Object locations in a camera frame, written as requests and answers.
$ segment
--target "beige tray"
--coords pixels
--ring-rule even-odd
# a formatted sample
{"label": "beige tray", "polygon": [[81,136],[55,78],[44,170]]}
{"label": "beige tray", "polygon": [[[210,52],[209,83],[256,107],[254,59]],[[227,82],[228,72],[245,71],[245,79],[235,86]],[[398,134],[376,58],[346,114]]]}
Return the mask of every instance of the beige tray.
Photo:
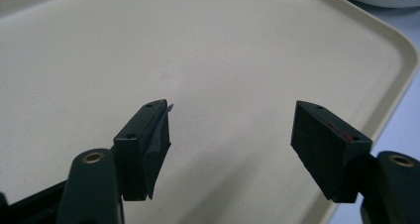
{"label": "beige tray", "polygon": [[289,146],[295,101],[375,140],[419,64],[344,0],[29,1],[0,0],[0,190],[15,202],[66,179],[166,98],[172,147],[127,223],[325,221]]}

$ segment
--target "tray surface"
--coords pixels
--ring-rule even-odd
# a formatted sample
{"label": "tray surface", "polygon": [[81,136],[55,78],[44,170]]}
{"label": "tray surface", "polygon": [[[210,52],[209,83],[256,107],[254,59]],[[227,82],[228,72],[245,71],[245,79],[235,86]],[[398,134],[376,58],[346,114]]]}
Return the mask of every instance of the tray surface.
{"label": "tray surface", "polygon": [[110,148],[145,103],[174,103],[154,200],[125,202],[127,223],[325,220],[289,145],[295,101],[376,139],[418,67],[404,37],[344,0],[49,0],[0,18],[0,38],[11,203]]}

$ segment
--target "tray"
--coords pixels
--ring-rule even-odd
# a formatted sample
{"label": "tray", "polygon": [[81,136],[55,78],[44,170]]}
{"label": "tray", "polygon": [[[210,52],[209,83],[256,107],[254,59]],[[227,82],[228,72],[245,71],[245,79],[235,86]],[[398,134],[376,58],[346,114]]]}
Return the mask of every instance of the tray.
{"label": "tray", "polygon": [[127,223],[322,223],[289,143],[297,99],[377,139],[419,65],[394,29],[345,0],[29,0],[0,18],[0,190],[10,203],[110,148],[166,98],[154,200]]}

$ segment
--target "black bracket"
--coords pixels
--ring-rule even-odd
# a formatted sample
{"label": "black bracket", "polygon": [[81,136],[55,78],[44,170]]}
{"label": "black bracket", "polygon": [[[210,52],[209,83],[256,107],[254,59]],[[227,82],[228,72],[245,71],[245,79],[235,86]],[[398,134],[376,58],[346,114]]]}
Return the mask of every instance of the black bracket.
{"label": "black bracket", "polygon": [[420,223],[420,163],[370,152],[371,139],[317,104],[297,101],[291,146],[327,199],[364,196],[364,223]]}
{"label": "black bracket", "polygon": [[167,113],[158,100],[143,106],[114,139],[111,150],[77,156],[68,180],[8,205],[0,193],[0,223],[124,223],[123,202],[152,198],[170,146]]}

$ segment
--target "light blue surface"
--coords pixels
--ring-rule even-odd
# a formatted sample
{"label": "light blue surface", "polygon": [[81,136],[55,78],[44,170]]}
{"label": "light blue surface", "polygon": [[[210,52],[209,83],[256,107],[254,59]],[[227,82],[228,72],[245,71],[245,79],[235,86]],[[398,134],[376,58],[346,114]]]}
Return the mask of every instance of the light blue surface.
{"label": "light blue surface", "polygon": [[[375,15],[393,26],[420,51],[420,8],[384,9],[355,3],[362,9]],[[420,161],[420,72],[417,72],[412,84],[401,103],[392,115],[385,130],[377,141],[372,154],[382,151],[394,151],[408,155]],[[356,204],[341,204],[332,217],[330,224],[361,224],[360,207],[363,197],[359,195]]]}

